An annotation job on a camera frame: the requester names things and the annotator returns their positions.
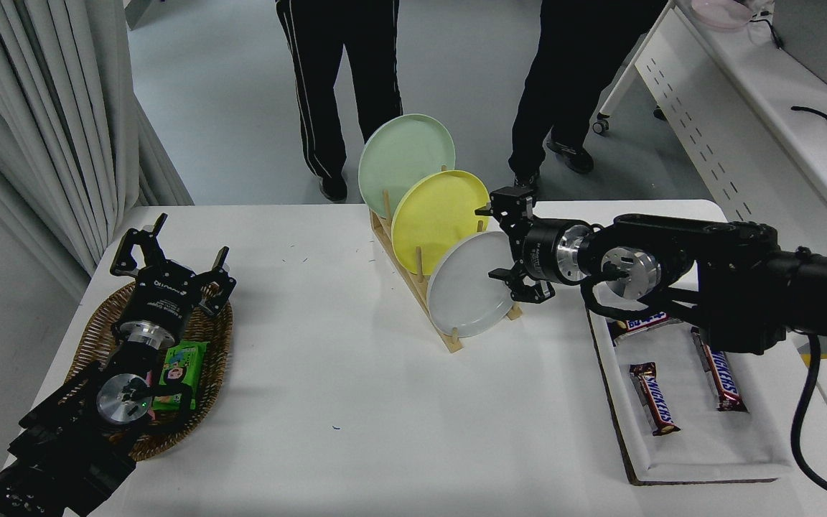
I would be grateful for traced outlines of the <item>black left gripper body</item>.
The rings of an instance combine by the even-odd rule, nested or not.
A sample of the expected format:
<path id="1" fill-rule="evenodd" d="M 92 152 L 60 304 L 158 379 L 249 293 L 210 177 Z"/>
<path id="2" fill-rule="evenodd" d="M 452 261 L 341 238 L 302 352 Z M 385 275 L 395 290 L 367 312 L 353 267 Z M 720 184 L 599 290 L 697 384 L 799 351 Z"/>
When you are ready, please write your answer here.
<path id="1" fill-rule="evenodd" d="M 116 322 L 120 341 L 177 344 L 202 294 L 196 274 L 178 263 L 142 269 Z"/>

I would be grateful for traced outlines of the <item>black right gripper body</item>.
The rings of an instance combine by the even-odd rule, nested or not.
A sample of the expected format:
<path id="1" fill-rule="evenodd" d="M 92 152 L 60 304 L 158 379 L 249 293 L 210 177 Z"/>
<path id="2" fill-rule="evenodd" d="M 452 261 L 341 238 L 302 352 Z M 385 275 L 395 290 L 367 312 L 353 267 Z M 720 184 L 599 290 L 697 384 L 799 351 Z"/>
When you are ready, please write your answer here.
<path id="1" fill-rule="evenodd" d="M 524 266 L 528 277 L 565 284 L 557 261 L 557 246 L 565 233 L 565 220 L 525 218 L 515 223 L 512 230 L 515 262 Z"/>

